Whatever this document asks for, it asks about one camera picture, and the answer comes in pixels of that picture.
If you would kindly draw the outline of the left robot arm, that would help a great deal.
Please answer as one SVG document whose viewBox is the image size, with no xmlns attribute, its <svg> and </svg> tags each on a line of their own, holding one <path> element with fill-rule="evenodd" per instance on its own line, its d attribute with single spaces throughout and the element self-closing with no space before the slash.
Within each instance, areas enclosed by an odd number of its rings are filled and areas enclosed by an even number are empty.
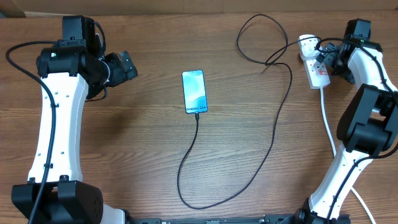
<svg viewBox="0 0 398 224">
<path fill-rule="evenodd" d="M 29 223 L 132 223 L 127 210 L 105 204 L 100 189 L 84 183 L 80 165 L 84 105 L 137 77 L 129 54 L 107 54 L 93 19 L 64 16 L 62 38 L 45 41 L 36 64 L 39 140 L 27 183 L 12 187 L 12 203 Z"/>
</svg>

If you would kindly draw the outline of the blue Galaxy smartphone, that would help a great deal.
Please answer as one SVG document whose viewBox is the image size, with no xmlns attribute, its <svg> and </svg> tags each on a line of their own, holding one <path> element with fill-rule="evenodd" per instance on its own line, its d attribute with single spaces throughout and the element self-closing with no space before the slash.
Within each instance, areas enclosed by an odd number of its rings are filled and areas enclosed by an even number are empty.
<svg viewBox="0 0 398 224">
<path fill-rule="evenodd" d="M 185 112 L 187 114 L 208 111 L 205 79 L 202 70 L 182 72 Z"/>
</svg>

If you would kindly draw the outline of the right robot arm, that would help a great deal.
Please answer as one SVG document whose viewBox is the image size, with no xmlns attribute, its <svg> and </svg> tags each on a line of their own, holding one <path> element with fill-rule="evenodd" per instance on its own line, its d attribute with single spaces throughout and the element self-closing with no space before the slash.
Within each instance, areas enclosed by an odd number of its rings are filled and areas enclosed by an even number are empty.
<svg viewBox="0 0 398 224">
<path fill-rule="evenodd" d="M 373 160 L 397 152 L 397 88 L 382 63 L 382 48 L 372 42 L 371 22 L 348 21 L 340 45 L 321 46 L 322 39 L 311 34 L 298 38 L 312 89 L 330 83 L 327 68 L 357 86 L 357 92 L 339 120 L 336 137 L 340 146 L 319 187 L 284 223 L 349 223 L 340 215 L 346 196 L 357 178 Z"/>
</svg>

